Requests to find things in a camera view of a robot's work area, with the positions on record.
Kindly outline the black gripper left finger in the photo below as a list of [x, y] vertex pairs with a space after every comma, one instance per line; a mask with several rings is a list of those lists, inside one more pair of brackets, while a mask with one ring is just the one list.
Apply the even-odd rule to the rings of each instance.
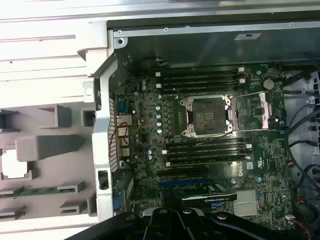
[[174, 228], [174, 212], [152, 208], [139, 217], [124, 212], [106, 219], [70, 237], [69, 240], [170, 240]]

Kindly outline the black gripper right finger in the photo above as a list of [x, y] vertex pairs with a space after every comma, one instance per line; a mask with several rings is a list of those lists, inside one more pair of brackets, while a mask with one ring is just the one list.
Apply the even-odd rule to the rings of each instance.
[[199, 215], [194, 208], [178, 213], [191, 240], [309, 240], [299, 230], [271, 230], [228, 212]]

